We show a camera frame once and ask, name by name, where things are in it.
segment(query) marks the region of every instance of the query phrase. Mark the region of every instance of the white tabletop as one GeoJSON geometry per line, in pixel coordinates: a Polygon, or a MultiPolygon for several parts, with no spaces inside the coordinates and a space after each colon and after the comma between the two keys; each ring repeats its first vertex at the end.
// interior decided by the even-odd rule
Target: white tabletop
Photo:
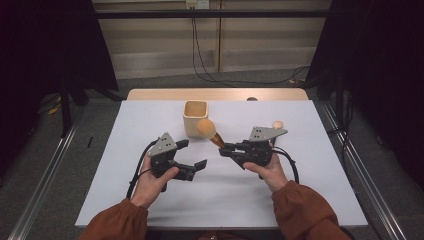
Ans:
{"type": "MultiPolygon", "coordinates": [[[[76,221],[85,227],[100,211],[125,198],[144,148],[164,132],[175,141],[189,139],[175,160],[193,165],[208,159],[192,182],[171,180],[149,208],[148,226],[155,229],[277,228],[271,193],[258,176],[243,171],[206,139],[184,132],[185,101],[125,101],[121,105],[90,191],[76,221]]],[[[312,101],[208,101],[209,119],[225,142],[247,139],[253,126],[284,122],[288,133],[276,145],[286,150],[299,171],[300,183],[320,193],[342,226],[367,222],[354,196],[312,101]]],[[[280,157],[293,179],[287,159],[280,157]]]]}

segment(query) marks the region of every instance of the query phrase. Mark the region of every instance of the wall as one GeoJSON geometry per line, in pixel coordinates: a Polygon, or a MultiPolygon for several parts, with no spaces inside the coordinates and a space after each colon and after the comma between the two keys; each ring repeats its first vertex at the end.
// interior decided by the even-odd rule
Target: wall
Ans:
{"type": "MultiPolygon", "coordinates": [[[[95,0],[96,10],[185,9],[185,1],[95,0]]],[[[210,0],[211,9],[328,9],[330,0],[210,0]]],[[[99,20],[117,78],[194,73],[191,19],[99,20]]],[[[309,65],[325,19],[196,19],[209,72],[309,65]]],[[[201,66],[197,53],[196,66],[201,66]]]]}

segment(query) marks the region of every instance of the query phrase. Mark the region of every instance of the person's right hand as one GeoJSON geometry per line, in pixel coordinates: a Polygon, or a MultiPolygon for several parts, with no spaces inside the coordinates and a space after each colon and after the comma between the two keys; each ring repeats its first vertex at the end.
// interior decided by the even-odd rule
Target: person's right hand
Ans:
{"type": "Polygon", "coordinates": [[[261,175],[272,193],[277,192],[288,183],[287,177],[284,174],[283,167],[280,163],[280,158],[275,153],[272,154],[271,162],[265,167],[261,167],[252,162],[244,163],[243,167],[251,172],[261,175]]]}

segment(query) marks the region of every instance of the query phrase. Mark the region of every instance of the metal rail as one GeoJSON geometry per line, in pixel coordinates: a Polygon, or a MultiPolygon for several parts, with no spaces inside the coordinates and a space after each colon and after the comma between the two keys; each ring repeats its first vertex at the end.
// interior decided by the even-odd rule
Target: metal rail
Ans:
{"type": "Polygon", "coordinates": [[[23,213],[19,217],[18,222],[13,228],[8,240],[24,240],[28,236],[31,226],[37,217],[38,211],[43,205],[46,194],[48,193],[57,169],[59,168],[60,163],[65,156],[66,151],[68,150],[68,147],[75,134],[77,125],[81,121],[85,109],[86,106],[83,106],[79,109],[79,111],[76,113],[75,121],[71,126],[71,129],[66,134],[66,136],[59,141],[59,145],[56,148],[56,151],[53,154],[46,171],[41,177],[40,182],[38,183],[23,213]]]}
{"type": "MultiPolygon", "coordinates": [[[[333,128],[337,128],[338,124],[335,120],[335,113],[332,107],[328,103],[324,103],[323,105],[325,114],[332,125],[333,128]]],[[[343,145],[345,141],[345,136],[342,133],[338,133],[337,137],[340,143],[343,145]]],[[[403,233],[398,221],[396,220],[396,216],[393,214],[390,207],[387,205],[374,181],[372,180],[370,174],[368,173],[365,165],[362,162],[362,159],[359,157],[356,149],[353,144],[347,139],[346,155],[352,164],[356,174],[358,175],[359,180],[361,181],[365,191],[371,200],[375,210],[377,211],[378,216],[380,217],[384,227],[387,230],[390,238],[393,240],[407,239],[405,234],[403,233]]]]}
{"type": "Polygon", "coordinates": [[[93,17],[97,19],[137,19],[137,18],[326,18],[356,17],[356,10],[328,9],[285,9],[285,10],[96,10],[93,12],[72,12],[57,17],[93,17]]]}

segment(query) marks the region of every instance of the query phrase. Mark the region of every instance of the black cable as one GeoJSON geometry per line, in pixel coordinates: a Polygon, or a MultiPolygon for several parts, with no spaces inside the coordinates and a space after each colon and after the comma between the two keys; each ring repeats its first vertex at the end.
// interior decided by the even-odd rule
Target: black cable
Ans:
{"type": "Polygon", "coordinates": [[[274,148],[276,148],[280,151],[272,150],[273,153],[281,154],[284,157],[286,157],[287,160],[289,160],[290,166],[292,167],[292,170],[293,170],[294,181],[296,183],[299,183],[299,173],[297,172],[296,162],[293,161],[293,159],[290,157],[290,155],[286,151],[284,151],[282,148],[279,148],[279,147],[274,147],[274,148]]]}
{"type": "Polygon", "coordinates": [[[233,81],[233,80],[220,80],[220,81],[218,81],[218,80],[216,80],[215,78],[213,78],[209,73],[208,73],[208,71],[206,70],[206,67],[205,67],[205,65],[204,65],[204,62],[203,62],[203,58],[202,58],[202,55],[201,55],[201,53],[200,53],[200,46],[199,46],[199,40],[198,40],[198,37],[197,37],[197,24],[196,24],[196,18],[192,18],[192,21],[191,21],[191,23],[192,23],[192,36],[193,36],[193,39],[192,39],[192,46],[193,46],[193,52],[192,52],[192,61],[193,61],[193,68],[194,68],[194,72],[196,73],[196,75],[200,78],[200,79],[202,79],[202,80],[204,80],[204,81],[207,81],[207,82],[215,82],[215,83],[220,83],[220,84],[223,84],[223,85],[225,85],[225,86],[228,86],[228,87],[235,87],[235,86],[232,86],[232,85],[230,85],[230,84],[228,84],[228,83],[248,83],[248,84],[264,84],[264,85],[272,85],[272,84],[278,84],[278,83],[284,83],[284,82],[287,82],[287,81],[289,81],[289,80],[291,80],[291,79],[293,79],[293,78],[295,78],[295,76],[296,75],[298,75],[299,73],[301,73],[303,70],[305,70],[305,69],[308,69],[310,66],[303,66],[303,67],[298,67],[298,68],[295,68],[294,70],[293,70],[293,73],[292,73],[292,75],[290,76],[290,77],[288,77],[288,78],[286,78],[286,79],[283,79],[283,80],[279,80],[279,81],[274,81],[274,82],[255,82],[255,81],[233,81]],[[195,51],[195,43],[196,43],[196,45],[197,45],[197,52],[198,52],[198,55],[199,55],[199,59],[200,59],[200,62],[201,62],[201,64],[202,64],[202,68],[203,68],[203,71],[205,72],[205,74],[210,78],[210,79],[206,79],[206,78],[203,78],[198,72],[197,72],[197,68],[196,68],[196,64],[195,64],[195,61],[194,61],[194,51],[195,51]]]}
{"type": "Polygon", "coordinates": [[[152,146],[154,146],[158,140],[155,140],[155,141],[149,143],[149,145],[147,145],[146,149],[144,149],[143,154],[141,154],[141,157],[140,157],[140,160],[138,161],[137,168],[135,170],[134,176],[133,176],[133,178],[132,178],[132,180],[130,182],[130,186],[128,187],[128,192],[127,192],[127,198],[128,199],[131,198],[132,192],[134,190],[135,184],[138,181],[138,178],[142,174],[144,174],[145,172],[150,171],[150,169],[147,169],[147,170],[143,171],[142,173],[138,174],[138,172],[140,171],[141,163],[143,163],[144,156],[146,155],[146,153],[149,150],[149,148],[151,148],[152,146]]]}
{"type": "Polygon", "coordinates": [[[191,25],[192,25],[192,62],[193,62],[193,68],[194,68],[194,72],[196,73],[196,75],[200,78],[200,79],[202,79],[203,81],[206,81],[206,82],[216,82],[216,83],[219,83],[219,84],[222,84],[222,85],[225,85],[225,86],[227,86],[227,87],[234,87],[234,86],[232,86],[232,85],[230,85],[230,84],[227,84],[227,83],[225,83],[225,82],[221,82],[221,81],[217,81],[217,80],[215,80],[209,73],[208,73],[208,71],[206,70],[206,68],[205,68],[205,64],[203,63],[203,58],[202,58],[202,54],[200,54],[200,46],[199,46],[199,40],[198,40],[198,37],[197,37],[197,26],[196,26],[196,19],[195,18],[192,18],[191,19],[191,25]],[[197,72],[197,68],[196,68],[196,63],[195,63],[195,61],[194,61],[194,51],[195,51],[195,42],[196,42],[196,45],[197,45],[197,52],[198,52],[198,55],[199,55],[199,58],[200,58],[200,62],[201,62],[201,64],[202,64],[202,67],[203,67],[203,71],[206,73],[206,75],[210,78],[210,80],[209,79],[206,79],[206,78],[203,78],[200,74],[199,74],[199,72],[197,72]]]}
{"type": "Polygon", "coordinates": [[[315,76],[312,76],[312,77],[308,76],[307,81],[300,84],[300,86],[298,86],[298,88],[308,89],[308,88],[312,88],[312,87],[317,86],[318,83],[320,83],[322,79],[328,78],[328,77],[330,77],[330,74],[333,74],[333,72],[334,72],[333,68],[335,68],[335,67],[334,66],[328,66],[324,70],[322,70],[321,72],[315,74],[315,76]]]}

